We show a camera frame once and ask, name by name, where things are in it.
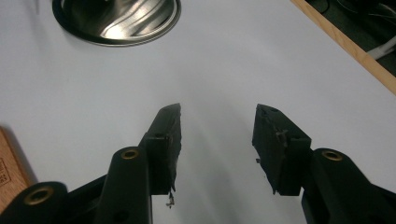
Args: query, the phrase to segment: wooden board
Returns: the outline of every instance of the wooden board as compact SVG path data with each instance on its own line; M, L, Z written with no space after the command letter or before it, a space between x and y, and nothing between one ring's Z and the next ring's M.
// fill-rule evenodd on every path
M336 28L331 22L318 13L305 0L291 0L307 17L309 17L317 26L338 43L341 48L348 52L356 61L358 61L367 71L378 79L388 90L396 95L396 77L387 69L379 64L367 52L361 49L355 42L349 39L344 33Z
M0 127L0 213L30 184L4 130Z

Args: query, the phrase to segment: wooden block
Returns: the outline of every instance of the wooden block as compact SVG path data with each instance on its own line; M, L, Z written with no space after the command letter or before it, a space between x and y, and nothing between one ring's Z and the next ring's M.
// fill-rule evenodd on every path
M30 184L4 130L0 128L0 213Z

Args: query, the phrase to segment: white table surface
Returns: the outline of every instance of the white table surface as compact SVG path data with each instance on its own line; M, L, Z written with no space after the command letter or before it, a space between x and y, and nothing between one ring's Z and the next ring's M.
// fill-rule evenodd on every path
M50 0L0 2L0 125L38 181L75 189L136 146L158 110L181 103L176 206L154 223L305 223L251 145L256 104L277 107L396 191L395 96L287 0L182 0L167 35L105 48L65 32Z

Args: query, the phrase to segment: black linkage arm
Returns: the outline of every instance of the black linkage arm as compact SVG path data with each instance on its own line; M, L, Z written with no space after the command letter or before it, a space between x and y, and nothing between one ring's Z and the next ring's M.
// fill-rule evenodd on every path
M257 106L252 143L274 193L304 188L308 224L396 223L394 193L372 185L347 155L311 150L311 139L281 111Z
M33 185L7 207L0 223L149 224L151 195L172 197L175 190L180 141L180 105L169 105L138 147L113 155L107 175L71 192L59 182Z

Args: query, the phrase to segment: stainless steel bowl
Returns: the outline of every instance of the stainless steel bowl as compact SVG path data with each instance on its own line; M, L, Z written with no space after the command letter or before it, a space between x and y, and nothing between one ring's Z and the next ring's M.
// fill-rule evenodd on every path
M147 43L171 30L179 0L53 0L56 20L69 33L105 46Z

